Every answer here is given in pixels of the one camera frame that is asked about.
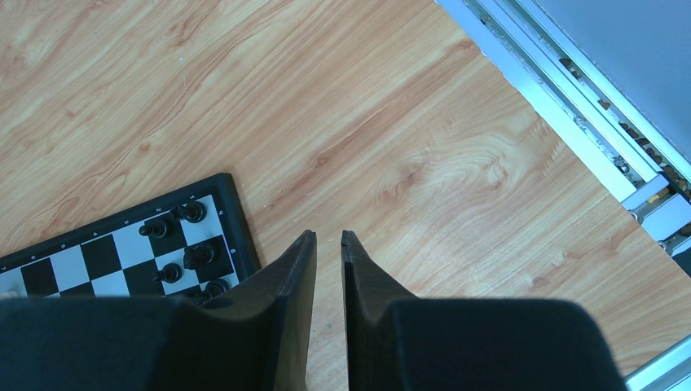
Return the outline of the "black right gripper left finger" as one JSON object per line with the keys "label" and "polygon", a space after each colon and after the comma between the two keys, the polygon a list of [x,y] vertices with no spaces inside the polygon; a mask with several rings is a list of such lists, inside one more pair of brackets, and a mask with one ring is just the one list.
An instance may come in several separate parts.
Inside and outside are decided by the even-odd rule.
{"label": "black right gripper left finger", "polygon": [[317,236],[202,305],[186,297],[1,302],[4,390],[303,390]]}

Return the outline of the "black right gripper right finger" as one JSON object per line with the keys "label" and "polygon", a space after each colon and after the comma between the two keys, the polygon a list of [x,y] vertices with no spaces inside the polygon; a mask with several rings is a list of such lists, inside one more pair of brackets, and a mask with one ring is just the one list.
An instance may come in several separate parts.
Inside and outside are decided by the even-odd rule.
{"label": "black right gripper right finger", "polygon": [[420,298],[341,237],[352,390],[623,390],[600,328],[554,299]]}

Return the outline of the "black chess piece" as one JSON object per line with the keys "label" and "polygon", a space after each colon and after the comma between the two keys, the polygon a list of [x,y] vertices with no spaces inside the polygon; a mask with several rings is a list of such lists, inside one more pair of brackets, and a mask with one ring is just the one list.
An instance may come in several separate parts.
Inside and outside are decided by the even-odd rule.
{"label": "black chess piece", "polygon": [[173,207],[170,212],[176,220],[184,220],[189,223],[196,224],[205,219],[207,208],[200,201],[193,200],[185,205]]}
{"label": "black chess piece", "polygon": [[139,234],[141,236],[163,238],[167,236],[169,231],[169,224],[164,219],[155,219],[149,222],[145,222],[139,228]]}
{"label": "black chess piece", "polygon": [[186,247],[183,253],[183,267],[196,270],[209,264],[216,256],[215,247],[210,243],[200,243]]}
{"label": "black chess piece", "polygon": [[194,295],[191,299],[196,305],[203,305],[205,302],[227,292],[230,288],[230,283],[225,279],[212,279],[206,284],[202,291]]}
{"label": "black chess piece", "polygon": [[183,276],[183,269],[177,263],[169,263],[152,275],[153,283],[176,283]]}

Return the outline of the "black and white chessboard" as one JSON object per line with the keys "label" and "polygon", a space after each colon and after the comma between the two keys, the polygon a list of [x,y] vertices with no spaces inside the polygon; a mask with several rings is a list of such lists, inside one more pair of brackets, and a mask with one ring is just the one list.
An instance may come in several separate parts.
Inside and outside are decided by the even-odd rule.
{"label": "black and white chessboard", "polygon": [[[173,207],[193,200],[207,208],[202,222],[172,216]],[[167,236],[141,236],[139,228],[155,219],[168,222]],[[185,269],[184,249],[204,242],[215,247],[215,258]],[[182,278],[153,283],[152,275],[169,263],[181,266]],[[220,173],[3,257],[1,296],[191,299],[212,279],[233,288],[259,269],[233,178]]]}

